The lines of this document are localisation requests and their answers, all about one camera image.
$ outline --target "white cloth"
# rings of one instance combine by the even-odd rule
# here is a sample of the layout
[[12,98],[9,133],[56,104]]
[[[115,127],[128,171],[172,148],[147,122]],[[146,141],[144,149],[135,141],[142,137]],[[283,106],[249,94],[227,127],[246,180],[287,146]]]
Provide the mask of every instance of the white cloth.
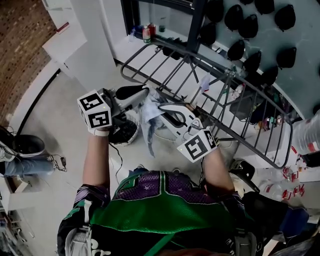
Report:
[[149,88],[149,94],[138,106],[138,109],[144,141],[148,146],[150,154],[155,157],[152,149],[153,134],[156,129],[164,125],[159,118],[164,112],[158,109],[158,107],[165,101],[152,86],[147,85],[147,87]]

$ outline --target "wrist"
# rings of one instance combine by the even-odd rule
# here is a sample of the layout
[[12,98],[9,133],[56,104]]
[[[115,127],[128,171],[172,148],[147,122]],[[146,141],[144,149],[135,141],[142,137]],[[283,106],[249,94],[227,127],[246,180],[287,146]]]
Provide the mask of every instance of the wrist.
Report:
[[93,134],[94,136],[99,137],[108,137],[109,131],[108,130],[101,130],[101,129],[88,129],[89,133]]

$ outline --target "jeans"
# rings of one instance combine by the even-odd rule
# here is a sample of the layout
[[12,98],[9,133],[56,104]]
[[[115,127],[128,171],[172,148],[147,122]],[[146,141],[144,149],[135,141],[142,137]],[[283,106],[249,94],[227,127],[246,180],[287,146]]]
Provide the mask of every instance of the jeans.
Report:
[[46,156],[15,158],[5,162],[5,176],[47,174],[54,170],[54,163],[47,160]]

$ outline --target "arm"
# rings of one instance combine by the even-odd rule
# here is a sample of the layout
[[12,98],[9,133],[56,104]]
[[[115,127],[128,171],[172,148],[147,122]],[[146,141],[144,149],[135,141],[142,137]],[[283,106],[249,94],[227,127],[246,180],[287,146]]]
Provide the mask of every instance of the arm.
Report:
[[223,196],[235,192],[235,186],[218,147],[204,157],[203,169],[208,193]]
[[110,188],[109,139],[90,134],[84,161],[82,180],[84,184]]

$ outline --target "black metal frame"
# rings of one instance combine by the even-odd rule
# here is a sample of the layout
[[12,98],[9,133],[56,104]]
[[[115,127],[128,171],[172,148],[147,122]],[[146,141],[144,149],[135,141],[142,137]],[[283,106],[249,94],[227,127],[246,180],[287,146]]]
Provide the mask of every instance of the black metal frame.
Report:
[[140,25],[139,3],[146,2],[166,6],[192,15],[186,49],[197,52],[199,48],[198,35],[205,16],[205,5],[208,0],[121,0],[122,13],[127,35],[131,33],[134,26]]
[[[127,76],[124,74],[124,68],[128,68],[130,62],[136,58],[139,54],[141,54],[143,52],[143,50],[147,47],[150,46],[157,46],[160,49],[163,47],[167,47],[170,48],[172,50],[172,53],[167,56],[165,58],[165,60],[158,65],[158,67],[156,67],[154,69],[154,71],[152,72],[152,74],[150,74],[149,76],[147,76],[147,78],[145,80],[137,80],[134,77],[136,76],[136,74],[138,74],[139,72],[141,72],[142,68],[148,63],[150,62],[157,54],[159,54],[159,52],[161,52],[161,50],[159,50],[158,52],[156,52],[154,55],[152,55],[138,70],[135,71],[135,73],[132,76]],[[152,42],[149,44],[144,45],[140,50],[138,50],[133,56],[131,56],[121,67],[121,75],[128,81],[134,82],[134,83],[147,83],[149,80],[152,79],[152,76],[157,72],[157,70],[159,70],[159,68],[165,64],[165,62],[171,57],[171,55],[173,55],[174,53],[179,53],[183,56],[183,58],[181,59],[181,61],[176,65],[176,67],[172,70],[172,72],[167,76],[166,79],[164,79],[164,81],[162,83],[157,83],[157,85],[159,85],[159,87],[157,88],[158,92],[166,99],[173,101],[173,102],[183,102],[184,98],[183,97],[179,97],[178,93],[181,90],[181,88],[184,86],[185,82],[187,81],[187,79],[191,76],[191,74],[194,75],[195,81],[198,83],[199,79],[196,73],[196,67],[199,67],[205,71],[210,72],[214,77],[216,77],[216,79],[214,79],[213,81],[211,81],[209,84],[213,85],[214,83],[218,82],[218,81],[223,81],[224,85],[218,95],[218,97],[216,99],[210,97],[209,95],[207,95],[206,93],[203,93],[202,95],[204,95],[206,97],[203,105],[201,107],[197,107],[197,110],[204,116],[207,118],[207,120],[209,120],[209,124],[214,126],[214,128],[216,127],[216,133],[214,136],[217,136],[218,131],[219,130],[223,130],[224,132],[226,132],[228,135],[230,135],[232,138],[230,137],[226,137],[226,138],[219,138],[221,141],[239,141],[240,143],[244,144],[247,148],[249,148],[251,151],[253,151],[254,153],[256,153],[258,156],[260,156],[262,159],[264,159],[267,163],[269,163],[271,166],[275,167],[275,168],[284,168],[287,164],[288,158],[289,158],[289,154],[290,154],[290,150],[291,150],[291,142],[292,142],[292,136],[293,136],[293,126],[292,123],[288,117],[288,115],[277,105],[275,104],[270,98],[268,98],[262,91],[258,90],[254,85],[252,85],[251,83],[249,83],[248,81],[244,80],[242,77],[240,77],[237,73],[234,73],[232,70],[229,69],[225,69],[223,66],[221,66],[220,64],[207,59],[206,57],[197,54],[197,53],[193,53],[191,51],[188,51],[186,49],[182,49],[181,47],[175,46],[174,44],[168,44],[167,42],[161,42],[161,41],[157,41],[157,42]],[[178,70],[182,67],[183,64],[185,63],[189,63],[190,64],[190,72],[187,75],[186,79],[182,82],[182,84],[178,87],[178,89],[176,91],[172,91],[170,88],[167,87],[168,83],[170,82],[170,80],[175,76],[175,74],[178,72]],[[240,81],[241,83],[244,84],[244,89],[241,93],[240,98],[228,102],[228,97],[225,97],[225,101],[224,103],[220,103],[220,100],[222,98],[222,95],[224,94],[225,90],[227,90],[227,95],[228,92],[230,90],[230,88],[232,87],[232,84],[235,83],[235,81],[233,81],[234,79],[237,79],[238,81]],[[249,91],[250,95],[246,95],[244,96],[244,92],[245,91]],[[253,102],[251,104],[250,107],[250,112],[248,112],[248,117],[244,123],[244,127],[243,130],[241,132],[241,134],[236,133],[234,130],[232,130],[235,118],[237,116],[237,112],[239,111],[239,106],[241,105],[241,102],[243,100],[246,100],[248,97],[253,98]],[[258,141],[260,138],[260,134],[261,134],[261,130],[262,130],[262,125],[259,128],[258,131],[258,135],[256,138],[256,141],[253,144],[249,143],[246,140],[246,134],[248,131],[248,127],[250,125],[250,119],[251,116],[253,114],[254,111],[254,107],[256,105],[257,102],[257,97],[260,97],[262,99],[265,100],[265,105],[264,105],[264,112],[263,112],[263,116],[262,116],[262,120],[265,119],[265,114],[266,114],[266,108],[267,108],[267,104],[270,104],[272,107],[274,107],[274,114],[273,114],[273,120],[277,119],[276,113],[280,113],[281,117],[282,117],[282,124],[281,124],[281,128],[280,128],[280,135],[278,137],[278,143],[277,143],[277,148],[276,148],[276,153],[274,158],[269,158],[267,156],[267,152],[270,146],[270,142],[271,142],[271,138],[273,135],[273,131],[274,131],[274,126],[272,125],[272,128],[270,130],[270,135],[269,135],[269,139],[266,145],[265,150],[259,150],[257,148],[258,145]],[[207,100],[210,100],[212,102],[214,102],[214,106],[211,109],[210,112],[206,112],[203,109],[203,106],[206,104]],[[225,114],[225,110],[226,107],[229,106],[230,104],[237,104],[237,110],[234,113],[234,116],[232,118],[232,121],[229,125],[226,125],[226,123],[224,123],[224,114]],[[219,114],[219,117],[216,118],[214,117],[214,113],[217,109],[217,107],[220,106],[222,108],[221,113]],[[280,148],[280,143],[282,140],[282,135],[283,135],[283,126],[284,126],[284,122],[288,123],[288,125],[290,126],[290,134],[289,134],[289,142],[288,142],[288,147],[287,147],[287,151],[286,151],[286,155],[285,155],[285,160],[283,165],[278,166],[276,164],[276,159],[277,159],[277,155],[279,152],[279,148]]]

